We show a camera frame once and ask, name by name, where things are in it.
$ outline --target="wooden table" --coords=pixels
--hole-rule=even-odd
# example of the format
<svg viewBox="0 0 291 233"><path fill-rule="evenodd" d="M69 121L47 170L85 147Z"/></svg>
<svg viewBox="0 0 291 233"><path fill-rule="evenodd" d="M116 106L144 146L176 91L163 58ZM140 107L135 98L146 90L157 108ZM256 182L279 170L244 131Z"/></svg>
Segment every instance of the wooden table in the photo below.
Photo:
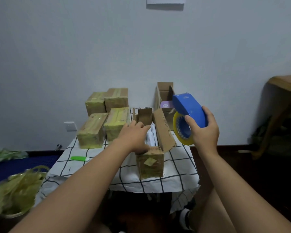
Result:
<svg viewBox="0 0 291 233"><path fill-rule="evenodd" d="M268 83L276 85L282 89L291 92L291 75L275 76L268 80ZM262 156L268 147L272 134L282 125L282 122L291 114L291 99L283 105L280 110L271 117L266 133L260 144L258 151L252 152L252 158L258 159Z"/></svg>

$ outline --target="checkered tablecloth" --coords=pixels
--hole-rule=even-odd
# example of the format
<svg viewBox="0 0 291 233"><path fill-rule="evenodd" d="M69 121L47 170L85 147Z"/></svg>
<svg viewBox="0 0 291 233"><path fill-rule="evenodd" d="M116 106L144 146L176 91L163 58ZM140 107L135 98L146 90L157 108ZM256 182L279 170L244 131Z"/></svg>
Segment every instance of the checkered tablecloth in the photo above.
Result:
<svg viewBox="0 0 291 233"><path fill-rule="evenodd" d="M199 176L190 147L182 145L174 132L172 134L177 146L164 154L163 177L140 180L136 156L130 153L116 173L109 189L135 193L173 192L172 212L182 209L199 188ZM105 140L102 148L80 149L78 139L75 138L47 173L36 196L36 204L87 163L70 160L71 156L85 156L91 160L107 146L108 142Z"/></svg>

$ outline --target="power outlet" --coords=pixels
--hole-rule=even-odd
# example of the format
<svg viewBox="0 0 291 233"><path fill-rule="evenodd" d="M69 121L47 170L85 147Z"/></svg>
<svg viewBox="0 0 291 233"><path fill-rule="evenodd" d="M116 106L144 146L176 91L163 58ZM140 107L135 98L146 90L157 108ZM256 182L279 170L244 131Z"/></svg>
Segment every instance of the power outlet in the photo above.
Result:
<svg viewBox="0 0 291 233"><path fill-rule="evenodd" d="M67 132L77 131L77 127L74 122L64 122L64 124Z"/></svg>

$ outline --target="left arm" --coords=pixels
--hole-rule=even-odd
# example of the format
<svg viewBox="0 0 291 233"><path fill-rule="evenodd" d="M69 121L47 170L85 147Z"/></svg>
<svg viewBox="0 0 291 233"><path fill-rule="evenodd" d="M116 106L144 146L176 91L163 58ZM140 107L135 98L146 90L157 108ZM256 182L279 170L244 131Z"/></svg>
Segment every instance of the left arm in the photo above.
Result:
<svg viewBox="0 0 291 233"><path fill-rule="evenodd" d="M110 182L131 152L149 149L144 143L150 126L132 121L124 125L111 145L69 177L11 233L79 233L85 230L97 211Z"/></svg>

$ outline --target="wooden tabletop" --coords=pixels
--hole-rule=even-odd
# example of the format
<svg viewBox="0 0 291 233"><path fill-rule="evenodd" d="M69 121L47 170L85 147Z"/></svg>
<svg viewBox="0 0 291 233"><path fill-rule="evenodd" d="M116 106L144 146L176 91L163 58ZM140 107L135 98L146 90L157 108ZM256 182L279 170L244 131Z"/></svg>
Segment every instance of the wooden tabletop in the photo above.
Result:
<svg viewBox="0 0 291 233"><path fill-rule="evenodd" d="M268 80L268 83L291 92L291 75L272 77Z"/></svg>

